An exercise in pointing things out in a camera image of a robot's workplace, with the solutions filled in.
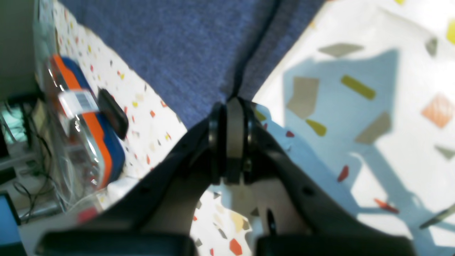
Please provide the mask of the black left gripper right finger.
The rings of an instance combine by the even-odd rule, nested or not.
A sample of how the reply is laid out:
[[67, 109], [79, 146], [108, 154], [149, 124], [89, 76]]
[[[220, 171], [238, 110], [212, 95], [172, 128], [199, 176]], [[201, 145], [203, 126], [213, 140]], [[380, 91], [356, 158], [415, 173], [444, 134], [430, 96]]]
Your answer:
[[247, 155], [244, 171], [265, 234], [256, 256], [415, 256], [411, 241], [357, 221], [286, 155], [242, 100]]

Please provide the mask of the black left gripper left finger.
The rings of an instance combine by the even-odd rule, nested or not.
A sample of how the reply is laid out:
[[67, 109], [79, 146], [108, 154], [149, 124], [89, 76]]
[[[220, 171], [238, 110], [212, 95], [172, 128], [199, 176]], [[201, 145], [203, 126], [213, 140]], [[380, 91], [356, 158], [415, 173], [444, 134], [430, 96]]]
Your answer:
[[197, 202], [218, 176], [211, 147], [224, 121], [217, 103], [123, 198], [81, 225], [47, 232], [36, 255], [195, 256], [189, 231]]

